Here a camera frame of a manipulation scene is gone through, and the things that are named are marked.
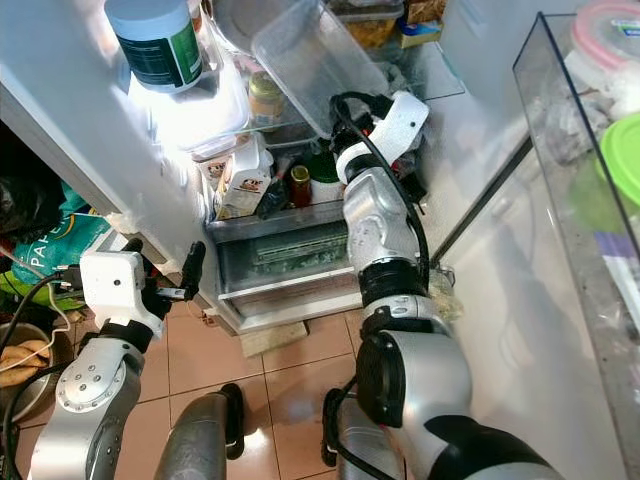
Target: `refrigerator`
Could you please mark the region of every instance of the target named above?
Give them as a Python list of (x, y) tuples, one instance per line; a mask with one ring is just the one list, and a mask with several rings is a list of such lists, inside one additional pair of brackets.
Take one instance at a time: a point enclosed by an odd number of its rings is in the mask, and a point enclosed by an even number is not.
[[(233, 253), (264, 236), (322, 235), (340, 221), (341, 205), (268, 222), (208, 221), (200, 173), (158, 158), (147, 119), (121, 88), (103, 3), (0, 4), (2, 121), (117, 231), (142, 237), (145, 255), (169, 278), (179, 278), (191, 243), (205, 242), (198, 302), (230, 334), (361, 306), (346, 262), (249, 282), (239, 271), (234, 283), (220, 244)], [(612, 404), (616, 385), (594, 349), (549, 184), (536, 151), (524, 148), (529, 126), (512, 70), (537, 12), (570, 14), (584, 3), (449, 0), (440, 41), (412, 58), (431, 109), (419, 162), (428, 190), (421, 218), (431, 252), (455, 272), (464, 305), (455, 332), (473, 373), (478, 421), (521, 437), (569, 480), (640, 478), (637, 443), (621, 432), (640, 416)], [(457, 228), (517, 156), (473, 221)]]

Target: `label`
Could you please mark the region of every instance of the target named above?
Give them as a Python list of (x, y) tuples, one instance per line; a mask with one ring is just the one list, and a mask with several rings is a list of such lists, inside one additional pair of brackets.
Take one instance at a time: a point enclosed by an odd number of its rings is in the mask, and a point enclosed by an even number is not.
[(135, 76), (148, 85), (183, 85), (180, 71), (166, 38), (128, 40), (118, 37), (124, 55)]
[(193, 82), (202, 73), (202, 58), (191, 22), (187, 23), (180, 33), (171, 37), (171, 45), (178, 59), (184, 83)]
[(611, 24), (627, 37), (640, 38), (640, 21), (611, 20)]

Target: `green bag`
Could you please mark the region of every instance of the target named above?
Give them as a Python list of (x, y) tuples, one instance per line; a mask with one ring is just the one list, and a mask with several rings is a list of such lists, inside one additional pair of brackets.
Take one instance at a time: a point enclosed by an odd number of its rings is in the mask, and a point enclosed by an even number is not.
[[(43, 275), (51, 275), (61, 265), (73, 265), (96, 239), (109, 230), (102, 217), (72, 214), (33, 243), (16, 245), (14, 255)], [(14, 263), (11, 270), (18, 280), (27, 284), (38, 282), (36, 275)]]

